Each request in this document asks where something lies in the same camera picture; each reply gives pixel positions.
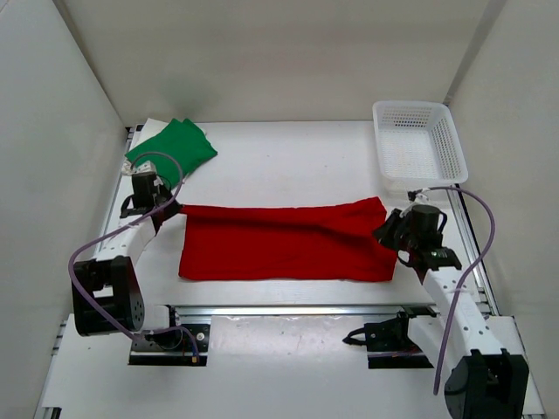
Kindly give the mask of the red t shirt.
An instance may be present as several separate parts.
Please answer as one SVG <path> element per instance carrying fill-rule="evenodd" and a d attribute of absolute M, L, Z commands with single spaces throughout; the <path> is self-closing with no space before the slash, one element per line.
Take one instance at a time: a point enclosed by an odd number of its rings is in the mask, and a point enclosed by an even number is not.
<path fill-rule="evenodd" d="M 373 232 L 387 211 L 377 197 L 320 207 L 186 205 L 181 278 L 193 281 L 392 280 L 397 255 Z"/>

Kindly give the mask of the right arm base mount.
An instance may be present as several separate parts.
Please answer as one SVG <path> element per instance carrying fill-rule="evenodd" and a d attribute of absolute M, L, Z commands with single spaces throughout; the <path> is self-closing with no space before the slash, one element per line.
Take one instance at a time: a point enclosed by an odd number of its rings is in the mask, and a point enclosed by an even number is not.
<path fill-rule="evenodd" d="M 432 369 L 433 365 L 408 336 L 408 327 L 411 319 L 436 316 L 429 306 L 403 306 L 394 318 L 365 323 L 349 332 L 342 342 L 366 348 L 368 369 Z"/>

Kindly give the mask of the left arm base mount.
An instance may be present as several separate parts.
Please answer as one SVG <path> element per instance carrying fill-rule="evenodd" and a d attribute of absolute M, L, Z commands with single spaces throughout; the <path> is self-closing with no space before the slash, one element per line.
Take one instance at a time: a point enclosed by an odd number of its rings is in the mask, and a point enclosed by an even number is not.
<path fill-rule="evenodd" d="M 131 344 L 128 364 L 150 367 L 205 367 L 210 348 L 211 317 L 181 306 L 156 306 L 146 329 L 174 330 L 142 337 Z"/>

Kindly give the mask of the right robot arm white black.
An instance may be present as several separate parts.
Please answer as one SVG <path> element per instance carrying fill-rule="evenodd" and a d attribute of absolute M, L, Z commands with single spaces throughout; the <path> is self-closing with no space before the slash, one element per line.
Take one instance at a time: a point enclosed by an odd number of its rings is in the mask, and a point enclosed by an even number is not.
<path fill-rule="evenodd" d="M 493 334 L 466 286 L 466 269 L 443 245 L 447 216 L 427 204 L 393 210 L 373 233 L 376 241 L 411 268 L 438 313 L 416 315 L 392 327 L 401 348 L 415 346 L 435 368 L 434 391 L 452 418 L 520 418 L 528 364 Z"/>

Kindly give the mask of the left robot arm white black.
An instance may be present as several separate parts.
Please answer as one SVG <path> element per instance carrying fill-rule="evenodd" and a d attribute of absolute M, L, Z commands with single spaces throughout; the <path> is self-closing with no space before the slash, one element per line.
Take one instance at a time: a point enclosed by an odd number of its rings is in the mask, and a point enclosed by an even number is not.
<path fill-rule="evenodd" d="M 121 329 L 137 333 L 144 325 L 146 309 L 135 264 L 182 205 L 154 172 L 135 174 L 131 183 L 133 192 L 121 205 L 119 232 L 102 239 L 93 258 L 72 263 L 73 313 L 81 336 Z"/>

